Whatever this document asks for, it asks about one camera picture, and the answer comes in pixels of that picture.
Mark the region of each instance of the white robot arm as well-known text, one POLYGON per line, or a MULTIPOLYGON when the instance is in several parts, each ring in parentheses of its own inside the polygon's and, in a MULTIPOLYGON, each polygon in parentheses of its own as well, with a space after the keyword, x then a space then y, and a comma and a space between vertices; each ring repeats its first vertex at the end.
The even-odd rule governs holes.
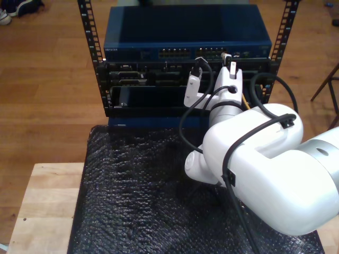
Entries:
MULTIPOLYGON (((234 86, 236 92, 224 89, 210 100, 210 128, 199 146, 203 153, 191 152, 185 162, 190 178, 223 187, 222 164, 228 149, 271 119, 259 107, 244 112, 236 105, 215 107, 223 101, 241 105, 242 71, 239 69, 236 76, 234 73, 235 68, 220 71, 215 90, 234 86)), ((201 97, 199 83, 190 83, 191 75, 186 106, 201 97), (196 84, 198 88, 192 92, 190 85, 196 84)), ((264 106, 277 116, 294 114, 294 125, 284 129, 279 122, 274 123, 237 147, 227 165, 231 187, 237 198, 275 230, 287 235, 307 234, 339 213, 339 128, 300 144, 303 126, 297 112, 280 104, 264 106)))

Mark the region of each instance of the black cable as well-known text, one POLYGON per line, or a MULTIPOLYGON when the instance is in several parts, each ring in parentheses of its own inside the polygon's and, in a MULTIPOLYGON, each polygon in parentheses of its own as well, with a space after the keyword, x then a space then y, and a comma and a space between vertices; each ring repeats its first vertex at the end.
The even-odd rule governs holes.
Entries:
POLYGON ((208 99, 207 99, 205 105, 203 106, 202 111, 201 111, 201 114, 200 114, 201 117, 204 116, 205 110, 206 110, 208 104, 210 103, 210 101, 212 100, 213 96, 215 96, 218 92, 220 92, 220 91, 223 90, 223 89, 229 89, 229 90, 233 89, 233 90, 235 91, 235 87, 233 87, 233 86, 220 86, 219 88, 217 88, 217 89, 211 94, 211 96, 208 97, 208 99))
POLYGON ((200 113, 200 128, 202 129, 203 127, 203 117, 205 115, 205 112, 206 112, 206 108, 208 106, 208 104, 210 103, 210 101, 212 100, 213 96, 215 96, 218 92, 220 92, 221 90, 223 89, 229 89, 230 91, 234 90, 235 91, 235 87, 234 86, 221 86, 219 88, 217 88, 212 94, 210 97, 208 97, 205 105, 203 106, 202 110, 201 110, 201 113, 200 113))
POLYGON ((285 115, 281 115, 281 116, 277 116, 273 119, 270 119, 269 121, 259 125, 258 127, 252 129, 251 131, 249 131, 248 133, 246 133, 245 135, 243 135, 241 138, 239 138, 236 142, 234 142, 232 144, 232 146, 227 150, 225 157, 224 157, 224 161, 222 162, 222 178, 226 184, 226 188, 229 190, 230 193, 230 197, 233 203, 233 206, 236 209, 237 215, 239 217, 240 223, 245 231, 245 234, 248 238, 248 241, 253 249, 253 252, 255 254, 259 254, 259 249, 254 241, 253 235, 249 230, 249 227, 247 226, 244 216, 242 214, 242 211, 240 209, 240 206, 238 204, 238 200, 234 194, 234 191, 232 189, 232 186, 230 184, 230 180, 229 180, 229 169, 228 169, 228 163, 229 160, 231 158, 232 153, 239 147, 239 145, 241 145, 243 142, 245 142, 245 140, 247 140, 248 138, 250 138, 251 136, 253 136, 254 134, 258 133, 259 131, 267 128, 268 126, 274 124, 274 123, 278 123, 281 121, 286 121, 286 120, 295 120, 297 117, 294 114, 285 114, 285 115))
POLYGON ((211 111, 214 110, 215 108, 221 107, 221 106, 233 106, 233 107, 237 107, 238 109, 243 111, 243 108, 238 103, 232 102, 232 101, 218 102, 217 104, 213 105, 213 107, 211 108, 211 111))
POLYGON ((182 125, 184 123, 184 121, 186 120, 187 116, 193 111, 193 109, 202 102, 202 100, 211 92, 211 90, 213 89, 213 84, 214 84, 214 74, 213 71, 211 69, 211 67, 209 66, 209 64, 206 61, 203 61, 203 65, 208 69, 208 72, 210 73, 210 82, 208 85, 208 88, 206 90, 206 92, 192 105, 189 107, 189 109, 182 115, 181 119, 180 119, 180 123, 179 123, 179 136, 181 137, 181 139, 189 146, 191 147, 193 150, 202 153, 202 150, 196 146, 194 146, 193 144, 191 144, 185 137, 184 137, 184 133, 182 132, 182 125))
POLYGON ((274 80, 279 81, 282 84, 282 86, 287 90, 288 94, 290 95, 290 97, 292 99, 292 103, 293 103, 293 108, 298 113, 298 104, 297 104, 296 98, 295 98, 291 88, 286 84, 286 82, 284 80, 282 80, 281 78, 279 78, 275 74, 268 73, 268 72, 262 72, 262 73, 258 73, 256 75, 254 75, 253 78, 251 78, 251 84, 249 86, 249 93, 251 95, 252 100, 254 101, 254 104, 256 104, 265 115, 267 115, 269 118, 272 118, 272 119, 277 117, 275 114, 270 112, 266 107, 264 107, 264 105, 261 103, 258 96, 256 95, 255 82, 260 77, 272 78, 274 80))

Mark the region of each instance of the network equipment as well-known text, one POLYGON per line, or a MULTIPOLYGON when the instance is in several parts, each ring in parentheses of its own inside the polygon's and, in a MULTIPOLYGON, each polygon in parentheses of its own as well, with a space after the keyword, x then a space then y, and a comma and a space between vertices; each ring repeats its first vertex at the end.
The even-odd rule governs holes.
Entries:
POLYGON ((256 5, 112 7, 104 52, 110 62, 267 58, 272 43, 256 5))

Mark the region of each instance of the bubble wrap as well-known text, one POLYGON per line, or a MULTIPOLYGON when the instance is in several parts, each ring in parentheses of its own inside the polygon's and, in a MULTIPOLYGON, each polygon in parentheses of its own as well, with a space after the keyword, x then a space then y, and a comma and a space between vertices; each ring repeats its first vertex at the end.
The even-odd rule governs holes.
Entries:
MULTIPOLYGON (((177 130, 94 127, 68 253, 252 253, 226 189, 186 177, 189 152, 177 130)), ((324 253, 317 232, 288 237, 242 207, 262 254, 324 253)))

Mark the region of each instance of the chair leg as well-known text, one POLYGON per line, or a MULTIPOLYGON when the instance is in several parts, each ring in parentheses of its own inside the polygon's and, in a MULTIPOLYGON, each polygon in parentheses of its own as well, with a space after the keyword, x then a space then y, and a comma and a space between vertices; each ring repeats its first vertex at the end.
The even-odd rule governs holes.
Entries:
POLYGON ((335 117, 335 119, 333 120, 333 122, 331 123, 331 125, 328 127, 328 130, 333 129, 334 126, 337 124, 338 121, 339 121, 339 114, 337 114, 337 116, 335 117))
POLYGON ((338 69, 339 69, 339 63, 334 67, 334 69, 330 72, 330 74, 328 74, 327 78, 324 80, 322 85, 318 88, 316 93, 313 95, 311 102, 314 101, 314 99, 318 96, 318 94, 324 89, 328 81, 333 77, 333 75, 338 71, 338 69))
POLYGON ((337 100, 335 98, 335 94, 334 94, 334 90, 333 90, 333 86, 332 86, 332 79, 330 79, 328 81, 328 88, 329 88, 329 92, 330 92, 331 97, 332 97, 332 102, 333 102, 335 113, 339 114, 338 104, 337 104, 337 100))

